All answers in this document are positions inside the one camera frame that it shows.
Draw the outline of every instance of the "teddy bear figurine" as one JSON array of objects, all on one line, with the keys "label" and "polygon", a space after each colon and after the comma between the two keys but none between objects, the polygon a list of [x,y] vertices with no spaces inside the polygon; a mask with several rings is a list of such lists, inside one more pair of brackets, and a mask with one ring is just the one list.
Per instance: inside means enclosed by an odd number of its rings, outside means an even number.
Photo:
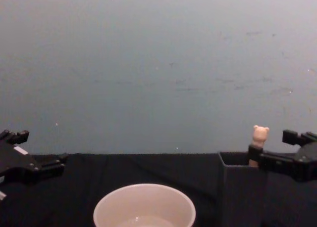
[{"label": "teddy bear figurine", "polygon": [[[253,139],[252,139],[251,144],[255,145],[259,149],[262,149],[264,146],[264,143],[267,139],[268,132],[269,132],[268,127],[260,127],[260,126],[255,125],[253,127]],[[249,166],[258,167],[258,163],[256,161],[250,159]]]}]

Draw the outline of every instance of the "gray box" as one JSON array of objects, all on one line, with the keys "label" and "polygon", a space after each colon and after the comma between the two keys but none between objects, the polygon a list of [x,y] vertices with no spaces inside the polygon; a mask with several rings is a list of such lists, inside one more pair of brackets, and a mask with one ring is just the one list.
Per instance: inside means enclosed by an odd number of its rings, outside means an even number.
[{"label": "gray box", "polygon": [[218,157],[217,226],[260,227],[267,173],[249,167],[246,152],[220,152]]}]

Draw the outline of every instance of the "wall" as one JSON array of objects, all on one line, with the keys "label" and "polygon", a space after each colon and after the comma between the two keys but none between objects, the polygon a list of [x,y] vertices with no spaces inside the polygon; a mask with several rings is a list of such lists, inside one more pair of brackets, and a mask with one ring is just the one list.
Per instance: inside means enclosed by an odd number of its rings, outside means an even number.
[{"label": "wall", "polygon": [[0,129],[33,153],[292,152],[317,130],[317,0],[0,0]]}]

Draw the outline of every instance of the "black table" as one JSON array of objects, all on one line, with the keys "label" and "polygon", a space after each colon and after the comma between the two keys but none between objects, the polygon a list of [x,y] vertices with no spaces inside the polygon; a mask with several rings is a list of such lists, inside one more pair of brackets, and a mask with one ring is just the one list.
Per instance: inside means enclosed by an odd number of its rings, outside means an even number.
[{"label": "black table", "polygon": [[[36,156],[38,160],[52,158]],[[73,154],[63,176],[33,186],[6,183],[0,204],[2,227],[94,227],[93,211],[109,192],[135,183],[165,184],[195,204],[196,225],[215,220],[216,154],[92,155]],[[296,183],[270,174],[264,226],[317,226],[317,182]]]}]

